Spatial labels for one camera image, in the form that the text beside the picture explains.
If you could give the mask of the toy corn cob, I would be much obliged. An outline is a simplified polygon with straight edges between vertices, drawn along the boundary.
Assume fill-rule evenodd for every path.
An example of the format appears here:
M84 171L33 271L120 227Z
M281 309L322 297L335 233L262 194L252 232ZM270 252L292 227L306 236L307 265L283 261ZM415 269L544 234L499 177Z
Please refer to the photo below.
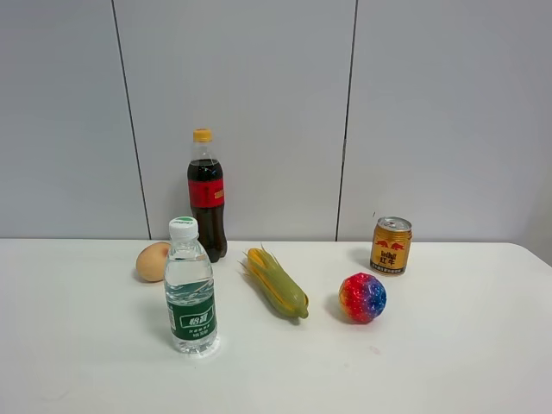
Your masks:
M306 319L309 316L308 296L273 254L261 246L250 248L245 256L242 263L245 275L282 317Z

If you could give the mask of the cola bottle yellow cap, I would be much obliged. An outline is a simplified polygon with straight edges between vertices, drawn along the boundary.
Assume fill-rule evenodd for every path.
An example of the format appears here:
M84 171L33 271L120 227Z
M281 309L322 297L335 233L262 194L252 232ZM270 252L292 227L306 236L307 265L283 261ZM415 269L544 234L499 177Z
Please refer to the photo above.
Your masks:
M228 246L223 222L223 168L213 154L210 129L195 129L192 138L192 157L187 167L189 202L198 221L199 242L210 262L216 263L226 255Z

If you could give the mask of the water bottle green label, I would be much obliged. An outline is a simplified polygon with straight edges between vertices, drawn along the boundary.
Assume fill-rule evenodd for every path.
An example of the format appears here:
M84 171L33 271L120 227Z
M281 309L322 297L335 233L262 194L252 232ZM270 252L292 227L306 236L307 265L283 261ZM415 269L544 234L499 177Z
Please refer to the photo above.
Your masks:
M216 349L215 287L210 258L191 216L169 223L170 247L164 272L166 305L175 347L204 357Z

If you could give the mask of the gold energy drink can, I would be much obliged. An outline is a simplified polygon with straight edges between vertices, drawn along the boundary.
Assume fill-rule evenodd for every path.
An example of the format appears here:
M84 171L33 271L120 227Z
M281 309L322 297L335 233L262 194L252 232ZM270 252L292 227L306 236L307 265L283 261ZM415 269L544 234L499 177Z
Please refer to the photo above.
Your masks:
M411 223L397 216L380 217L373 232L370 267L378 273L400 275L411 247Z

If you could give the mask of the rainbow spiky ball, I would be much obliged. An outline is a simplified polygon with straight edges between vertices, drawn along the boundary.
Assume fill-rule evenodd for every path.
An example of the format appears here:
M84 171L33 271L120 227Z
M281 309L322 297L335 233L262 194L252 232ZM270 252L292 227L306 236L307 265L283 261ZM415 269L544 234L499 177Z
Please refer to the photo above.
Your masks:
M346 278L340 286L338 298L348 318L361 324L379 317L387 301L385 287L369 273L356 273Z

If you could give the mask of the peach fruit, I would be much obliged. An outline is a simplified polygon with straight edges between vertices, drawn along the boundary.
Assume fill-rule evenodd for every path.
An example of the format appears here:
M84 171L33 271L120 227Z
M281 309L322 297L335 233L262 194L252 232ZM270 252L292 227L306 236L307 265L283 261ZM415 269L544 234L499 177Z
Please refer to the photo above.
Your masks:
M156 283L164 279L170 247L168 242L159 241L141 251L135 262L135 270L141 280Z

